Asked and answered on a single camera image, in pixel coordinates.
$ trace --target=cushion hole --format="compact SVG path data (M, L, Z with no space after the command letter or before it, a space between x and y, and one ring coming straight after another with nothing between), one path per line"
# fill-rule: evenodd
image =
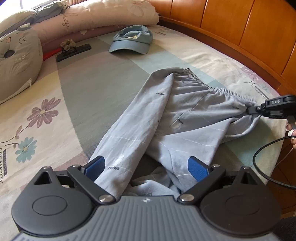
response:
M8 50L5 54L4 54L4 58L9 58L11 57L15 52L13 50Z

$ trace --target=bolt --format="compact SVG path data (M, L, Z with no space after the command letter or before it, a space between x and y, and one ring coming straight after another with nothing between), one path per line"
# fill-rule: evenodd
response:
M182 194L180 200L183 202L191 202L194 200L194 196L191 194Z
M110 194L101 195L101 196L99 196L99 201L105 202L105 203L113 202L114 197Z

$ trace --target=teal flower print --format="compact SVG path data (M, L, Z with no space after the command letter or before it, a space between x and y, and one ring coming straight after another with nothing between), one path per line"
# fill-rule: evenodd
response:
M37 147L35 146L37 140L33 141L33 139L33 137L30 139L26 137L25 140L21 141L21 143L18 145L19 150L15 152L15 154L18 155L18 162L24 163L26 159L28 159L29 161L32 159L32 155L35 154L35 148Z

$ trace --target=baseball cap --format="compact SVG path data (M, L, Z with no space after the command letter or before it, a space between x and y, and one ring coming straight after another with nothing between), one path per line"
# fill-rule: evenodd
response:
M145 54L148 53L152 40L153 34L147 27L133 25L115 34L109 53L119 49L129 49Z

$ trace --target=wooden headboard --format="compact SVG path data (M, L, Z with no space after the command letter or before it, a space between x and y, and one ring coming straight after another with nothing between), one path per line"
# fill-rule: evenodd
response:
M285 0L147 0L160 25L252 69L281 95L296 94L296 10Z

